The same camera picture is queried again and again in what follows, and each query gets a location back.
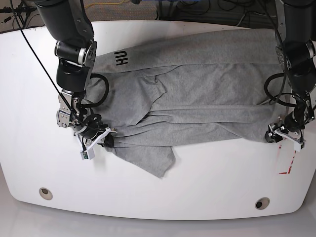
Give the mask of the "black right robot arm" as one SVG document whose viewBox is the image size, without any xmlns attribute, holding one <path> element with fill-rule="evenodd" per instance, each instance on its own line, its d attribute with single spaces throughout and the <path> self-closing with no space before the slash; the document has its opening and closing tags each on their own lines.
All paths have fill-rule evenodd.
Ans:
<svg viewBox="0 0 316 237">
<path fill-rule="evenodd" d="M 109 82 L 101 74 L 93 73 L 97 42 L 94 30 L 81 0 L 36 0 L 35 6 L 52 37 L 57 41 L 54 49 L 58 57 L 56 82 L 61 87 L 58 99 L 57 124 L 71 127 L 79 137 L 84 156 L 88 144 L 96 142 L 112 148 L 114 140 L 101 115 L 93 109 L 99 107 L 109 94 Z M 83 101 L 90 79 L 105 84 L 101 99 L 94 103 Z"/>
</svg>

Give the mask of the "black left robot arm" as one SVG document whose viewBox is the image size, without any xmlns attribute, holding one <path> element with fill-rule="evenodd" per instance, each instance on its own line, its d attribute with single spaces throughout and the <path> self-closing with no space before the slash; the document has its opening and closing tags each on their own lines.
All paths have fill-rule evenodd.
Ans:
<svg viewBox="0 0 316 237">
<path fill-rule="evenodd" d="M 276 52 L 282 73 L 270 76 L 264 91 L 270 103 L 292 107 L 285 118 L 269 124 L 265 139 L 277 143 L 284 138 L 296 151 L 304 148 L 305 126 L 315 120 L 316 110 L 316 2 L 277 0 Z"/>
</svg>

